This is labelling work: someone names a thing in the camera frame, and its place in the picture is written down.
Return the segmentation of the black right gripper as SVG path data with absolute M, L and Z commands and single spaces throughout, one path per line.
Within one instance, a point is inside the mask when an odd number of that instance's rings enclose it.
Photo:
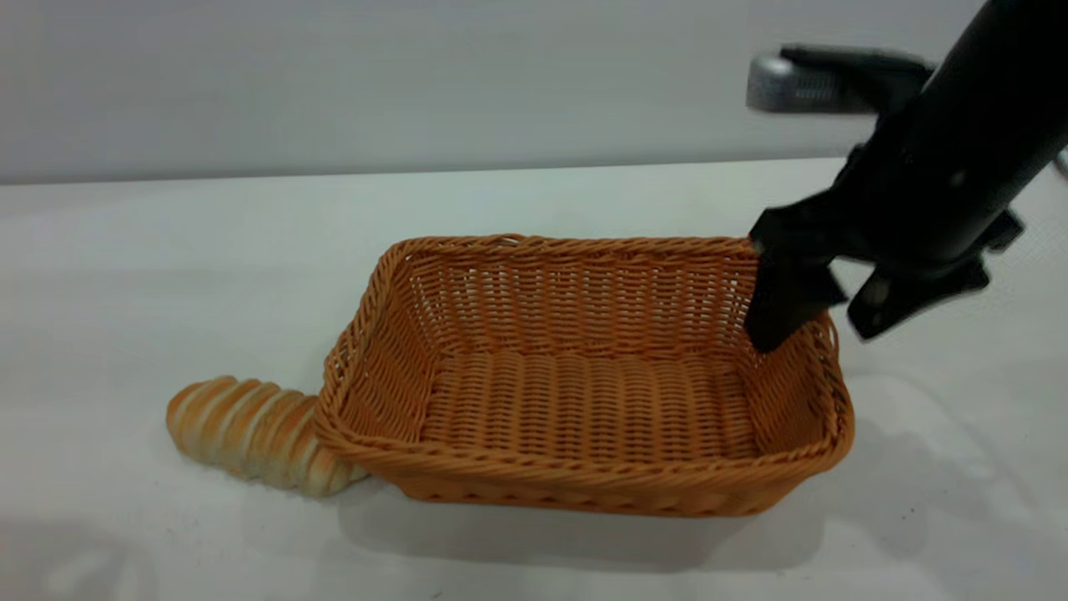
M 750 233 L 760 252 L 744 320 L 754 349 L 778 350 L 848 299 L 830 269 L 835 256 L 912 274 L 877 267 L 852 298 L 848 320 L 865 341 L 988 286 L 984 263 L 969 259 L 1007 250 L 1025 226 L 1002 190 L 972 181 L 969 157 L 914 118 L 881 118 L 830 187 L 765 210 Z

